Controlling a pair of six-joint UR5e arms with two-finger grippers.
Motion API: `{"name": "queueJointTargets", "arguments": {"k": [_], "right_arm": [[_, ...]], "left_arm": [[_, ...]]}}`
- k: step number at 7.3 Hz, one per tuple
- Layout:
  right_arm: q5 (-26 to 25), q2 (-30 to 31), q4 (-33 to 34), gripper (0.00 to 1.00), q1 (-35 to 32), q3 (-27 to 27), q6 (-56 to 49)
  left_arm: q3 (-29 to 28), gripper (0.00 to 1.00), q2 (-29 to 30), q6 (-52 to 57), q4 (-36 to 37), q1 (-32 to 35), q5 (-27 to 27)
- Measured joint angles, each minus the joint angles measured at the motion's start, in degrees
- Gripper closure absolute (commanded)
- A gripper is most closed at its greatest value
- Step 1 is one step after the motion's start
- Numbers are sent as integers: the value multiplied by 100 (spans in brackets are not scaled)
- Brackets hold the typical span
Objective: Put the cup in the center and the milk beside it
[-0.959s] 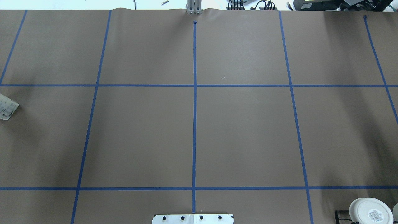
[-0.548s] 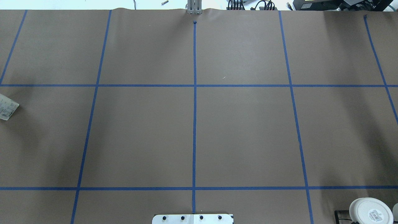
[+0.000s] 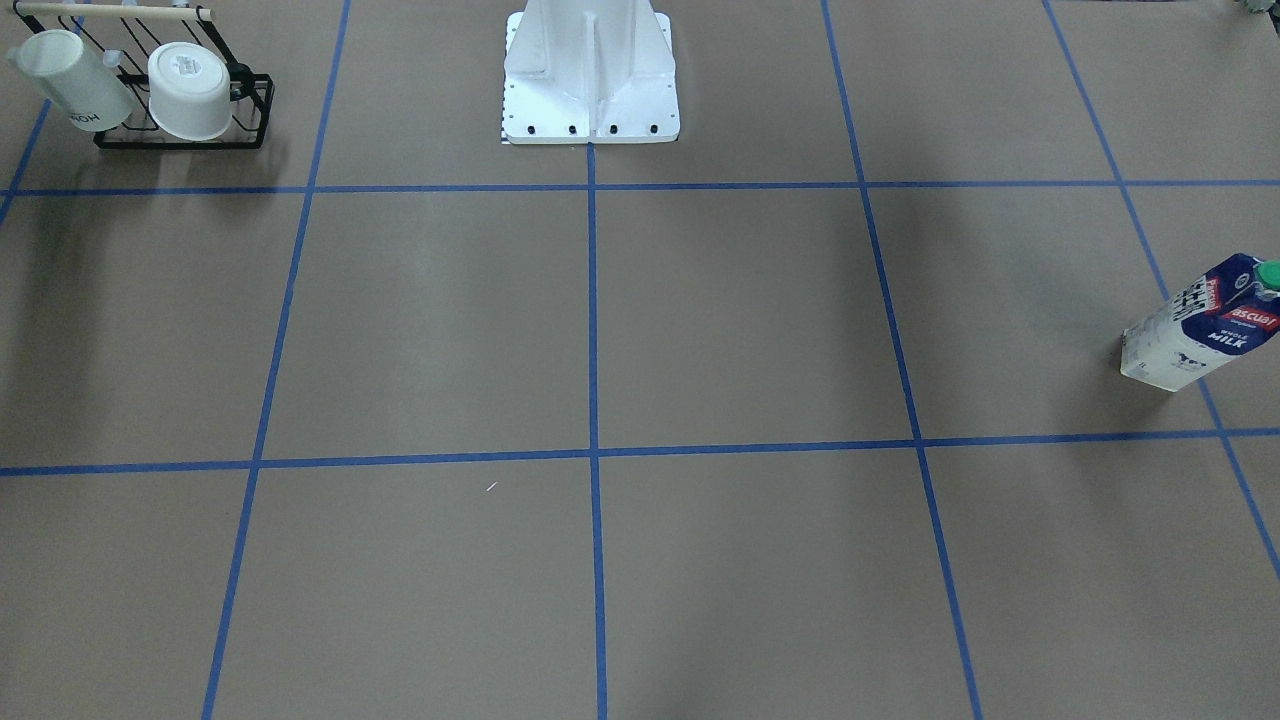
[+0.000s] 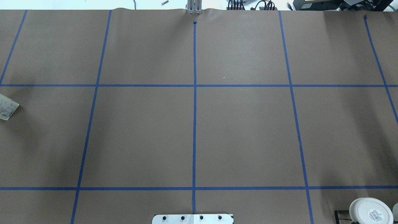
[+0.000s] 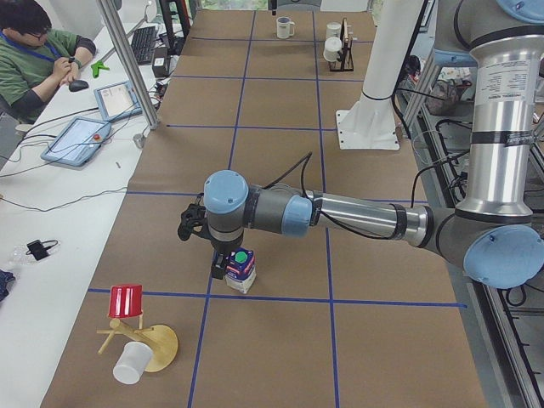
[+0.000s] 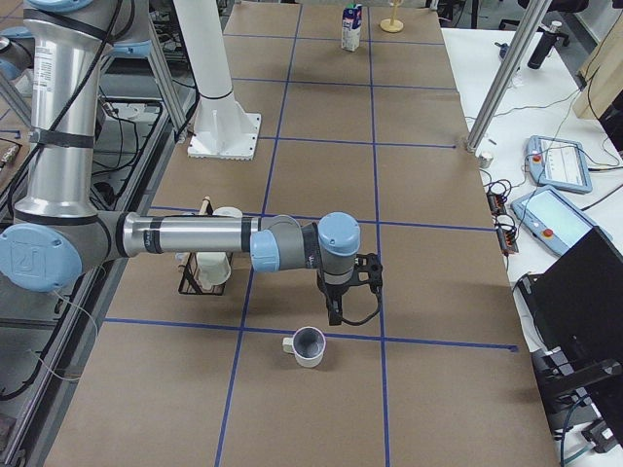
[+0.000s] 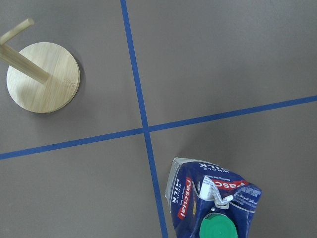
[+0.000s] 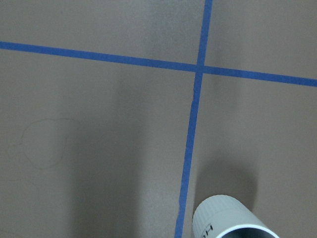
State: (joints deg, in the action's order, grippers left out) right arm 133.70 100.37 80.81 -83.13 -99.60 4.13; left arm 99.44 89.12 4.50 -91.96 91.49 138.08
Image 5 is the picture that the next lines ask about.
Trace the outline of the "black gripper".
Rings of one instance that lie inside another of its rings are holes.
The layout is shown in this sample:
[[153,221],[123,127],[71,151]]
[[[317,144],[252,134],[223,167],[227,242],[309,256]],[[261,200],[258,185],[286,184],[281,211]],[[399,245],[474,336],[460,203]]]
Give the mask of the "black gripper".
[[215,251],[211,264],[211,276],[213,279],[222,280],[227,274],[229,255]]

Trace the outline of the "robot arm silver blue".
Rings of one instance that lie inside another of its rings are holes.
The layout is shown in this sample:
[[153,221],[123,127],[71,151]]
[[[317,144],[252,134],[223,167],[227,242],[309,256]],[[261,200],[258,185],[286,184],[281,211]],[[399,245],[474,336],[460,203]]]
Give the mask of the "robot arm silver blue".
[[303,236],[319,225],[377,241],[403,240],[440,255],[474,281],[524,284],[543,265],[543,240],[524,204],[535,136],[536,79],[543,55],[540,1],[445,1],[437,51],[468,53],[478,67],[466,195],[452,209],[406,208],[289,187],[249,186],[231,170],[204,185],[202,234],[220,279],[244,231]]

